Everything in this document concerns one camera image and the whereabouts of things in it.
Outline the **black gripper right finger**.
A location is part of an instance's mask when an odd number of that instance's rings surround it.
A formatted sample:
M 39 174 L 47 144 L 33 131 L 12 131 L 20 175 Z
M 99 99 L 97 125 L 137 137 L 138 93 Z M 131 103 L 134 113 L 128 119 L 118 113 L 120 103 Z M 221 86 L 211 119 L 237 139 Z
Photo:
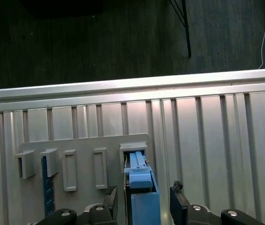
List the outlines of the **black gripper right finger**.
M 261 225 L 262 222 L 236 209 L 223 210 L 220 216 L 200 204 L 190 204 L 182 193 L 181 181 L 170 187 L 170 213 L 175 225 Z

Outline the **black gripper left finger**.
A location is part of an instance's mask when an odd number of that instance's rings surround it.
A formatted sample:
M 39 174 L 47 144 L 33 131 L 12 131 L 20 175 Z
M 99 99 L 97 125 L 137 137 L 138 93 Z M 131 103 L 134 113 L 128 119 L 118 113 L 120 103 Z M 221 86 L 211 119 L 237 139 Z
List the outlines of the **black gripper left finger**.
M 88 205 L 83 213 L 59 209 L 37 222 L 37 225 L 116 225 L 118 212 L 118 188 L 110 186 L 102 203 Z

